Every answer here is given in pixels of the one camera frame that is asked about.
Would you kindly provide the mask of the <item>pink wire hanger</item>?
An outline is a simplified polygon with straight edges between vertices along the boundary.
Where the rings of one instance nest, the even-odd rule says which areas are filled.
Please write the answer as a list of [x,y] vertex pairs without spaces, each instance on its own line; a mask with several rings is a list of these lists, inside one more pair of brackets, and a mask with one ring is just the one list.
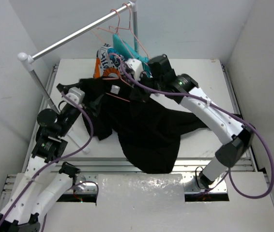
[[117,77],[102,76],[101,79],[107,95],[125,102],[131,101],[130,94],[133,87],[121,75]]

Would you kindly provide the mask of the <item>black shirt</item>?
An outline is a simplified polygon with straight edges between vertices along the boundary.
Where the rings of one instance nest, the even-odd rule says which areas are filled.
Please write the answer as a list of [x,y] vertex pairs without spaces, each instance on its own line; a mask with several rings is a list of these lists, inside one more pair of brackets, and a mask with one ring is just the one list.
[[125,157],[147,174],[170,173],[181,136],[207,128],[193,113],[168,109],[151,98],[141,103],[111,97],[101,78],[80,79],[79,83],[90,118],[83,119],[87,131],[99,140],[116,132]]

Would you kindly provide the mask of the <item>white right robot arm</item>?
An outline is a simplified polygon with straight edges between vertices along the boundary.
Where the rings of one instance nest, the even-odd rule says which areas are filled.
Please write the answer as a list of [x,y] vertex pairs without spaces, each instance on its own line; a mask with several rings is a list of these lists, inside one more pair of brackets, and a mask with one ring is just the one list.
[[130,58],[123,70],[135,83],[153,93],[163,94],[198,117],[219,139],[221,147],[196,179],[200,188],[208,188],[224,171],[232,168],[252,144],[253,130],[233,115],[216,108],[197,81],[187,74],[177,75],[166,55],[147,63],[150,76],[144,73],[140,60]]

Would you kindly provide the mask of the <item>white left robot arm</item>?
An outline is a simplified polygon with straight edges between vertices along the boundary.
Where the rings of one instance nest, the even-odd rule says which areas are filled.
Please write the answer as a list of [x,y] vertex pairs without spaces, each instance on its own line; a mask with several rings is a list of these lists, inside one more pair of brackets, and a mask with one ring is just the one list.
[[36,144],[21,181],[0,211],[0,232],[39,231],[40,221],[57,199],[75,183],[80,172],[77,167],[64,162],[53,181],[43,188],[66,149],[68,143],[64,136],[79,117],[85,97],[79,84],[58,84],[57,89],[65,94],[65,106],[59,113],[46,108],[38,114]]

